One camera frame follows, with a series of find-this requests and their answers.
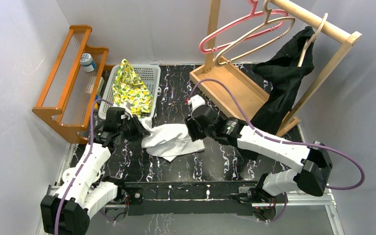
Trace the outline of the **black skirt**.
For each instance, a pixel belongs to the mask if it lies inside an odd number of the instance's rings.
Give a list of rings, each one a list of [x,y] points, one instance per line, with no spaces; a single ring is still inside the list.
[[[275,135],[285,115],[291,110],[302,79],[314,69],[313,44],[305,53],[302,65],[298,62],[304,45],[314,34],[311,26],[295,34],[268,61],[255,65],[253,73],[269,81],[273,89],[268,100],[256,112],[251,123],[257,129]]]

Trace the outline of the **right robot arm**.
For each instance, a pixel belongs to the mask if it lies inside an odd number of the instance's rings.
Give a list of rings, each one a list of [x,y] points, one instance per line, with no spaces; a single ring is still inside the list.
[[[259,135],[246,122],[224,118],[205,104],[194,105],[185,119],[193,141],[212,138],[221,145],[264,155],[289,167],[276,174],[263,174],[253,194],[263,203],[289,191],[301,190],[312,196],[322,196],[332,170],[329,154],[323,146],[293,144],[268,133]]]

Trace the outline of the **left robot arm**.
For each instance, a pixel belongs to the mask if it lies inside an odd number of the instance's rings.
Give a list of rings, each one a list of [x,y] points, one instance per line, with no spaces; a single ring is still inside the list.
[[[93,186],[101,167],[111,157],[114,140],[140,140],[149,132],[126,107],[110,107],[100,137],[91,131],[91,141],[72,175],[53,195],[41,201],[44,231],[53,235],[84,235],[90,220],[108,203],[129,200],[123,180],[105,176]]]

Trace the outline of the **white cloth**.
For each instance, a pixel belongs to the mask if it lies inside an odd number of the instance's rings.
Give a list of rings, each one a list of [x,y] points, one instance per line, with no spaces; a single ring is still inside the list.
[[[148,132],[141,140],[141,147],[151,156],[171,162],[178,156],[205,150],[204,142],[193,141],[184,124],[170,123],[153,127],[150,117],[137,118],[137,121]]]

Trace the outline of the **beige wooden hanger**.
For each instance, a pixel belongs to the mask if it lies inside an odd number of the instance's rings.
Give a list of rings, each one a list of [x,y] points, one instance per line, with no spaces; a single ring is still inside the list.
[[[321,20],[321,23],[319,25],[319,27],[317,28],[316,32],[305,42],[304,44],[304,47],[302,49],[302,53],[301,53],[301,56],[300,56],[300,59],[298,61],[298,64],[297,64],[297,67],[301,67],[302,64],[303,64],[303,61],[305,59],[305,55],[306,55],[306,51],[307,49],[309,48],[309,46],[315,42],[315,40],[317,39],[317,37],[319,36],[319,34],[321,33],[324,25],[326,24],[327,22],[327,18],[328,18],[328,13],[325,13],[322,20]]]

